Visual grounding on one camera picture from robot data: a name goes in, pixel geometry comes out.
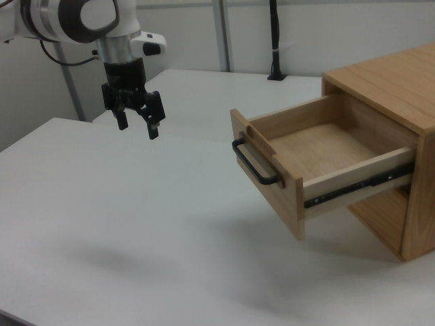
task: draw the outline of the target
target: wooden cabinet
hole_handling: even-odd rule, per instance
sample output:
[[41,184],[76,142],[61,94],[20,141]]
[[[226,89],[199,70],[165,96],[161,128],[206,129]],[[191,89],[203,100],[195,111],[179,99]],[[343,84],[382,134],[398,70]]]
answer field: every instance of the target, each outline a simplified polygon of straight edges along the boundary
[[231,117],[239,164],[297,239],[348,206],[403,260],[435,248],[435,45],[324,73],[314,101]]

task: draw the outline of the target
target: black cable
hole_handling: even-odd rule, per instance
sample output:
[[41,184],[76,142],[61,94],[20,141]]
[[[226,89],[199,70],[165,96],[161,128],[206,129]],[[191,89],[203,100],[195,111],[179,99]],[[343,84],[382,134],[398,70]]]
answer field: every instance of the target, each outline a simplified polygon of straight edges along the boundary
[[62,61],[59,61],[55,58],[52,57],[52,55],[50,53],[48,53],[46,46],[44,45],[43,41],[39,41],[41,43],[41,48],[44,51],[44,53],[47,55],[48,58],[50,58],[51,60],[53,60],[55,63],[60,64],[62,66],[68,66],[68,67],[76,67],[76,66],[81,66],[84,65],[85,63],[91,62],[93,60],[95,60],[95,58],[89,58],[88,60],[82,61],[82,62],[77,62],[77,63],[65,63]]
[[7,6],[7,5],[9,5],[12,1],[13,1],[13,0],[6,0],[5,2],[3,2],[3,3],[0,5],[0,9],[3,8],[3,7],[5,7],[5,6]]

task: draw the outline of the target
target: white wall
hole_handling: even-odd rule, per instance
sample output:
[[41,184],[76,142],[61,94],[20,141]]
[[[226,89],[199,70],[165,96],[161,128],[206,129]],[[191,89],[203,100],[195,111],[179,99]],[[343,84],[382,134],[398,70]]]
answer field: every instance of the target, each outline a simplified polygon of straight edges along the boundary
[[[435,42],[435,3],[279,5],[281,68],[292,75],[322,72]],[[269,73],[271,28],[265,5],[228,7],[236,72]]]
[[136,0],[137,5],[198,5],[210,3],[211,0]]
[[77,119],[60,67],[38,41],[0,43],[0,151],[53,117]]
[[[138,4],[141,5],[141,2],[149,4],[150,0],[138,1]],[[162,34],[168,43],[167,54],[145,59],[148,80],[168,68],[220,71],[211,3],[199,7],[193,5],[181,8],[141,9],[137,15],[144,31]],[[65,44],[63,49],[67,59],[73,62],[89,57],[95,45]],[[103,65],[101,62],[92,62],[70,70],[87,120],[92,121],[105,111],[101,84],[107,82],[107,79]]]

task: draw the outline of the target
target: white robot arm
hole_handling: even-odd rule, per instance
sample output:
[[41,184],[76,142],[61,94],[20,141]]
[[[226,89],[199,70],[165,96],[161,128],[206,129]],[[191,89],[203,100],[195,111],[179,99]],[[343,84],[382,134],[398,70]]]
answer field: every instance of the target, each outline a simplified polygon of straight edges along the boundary
[[0,42],[15,37],[44,42],[96,42],[108,82],[103,85],[106,109],[119,128],[128,127],[125,108],[147,122],[150,138],[158,136],[165,118],[158,92],[145,90],[144,56],[163,54],[162,35],[141,31],[136,0],[0,0]]

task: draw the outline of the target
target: wooden drawer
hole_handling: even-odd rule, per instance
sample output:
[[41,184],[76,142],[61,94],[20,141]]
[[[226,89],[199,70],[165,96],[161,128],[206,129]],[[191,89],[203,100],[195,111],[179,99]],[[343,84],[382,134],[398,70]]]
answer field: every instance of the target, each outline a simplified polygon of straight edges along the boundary
[[239,164],[297,239],[306,219],[412,181],[418,136],[347,93],[231,117]]

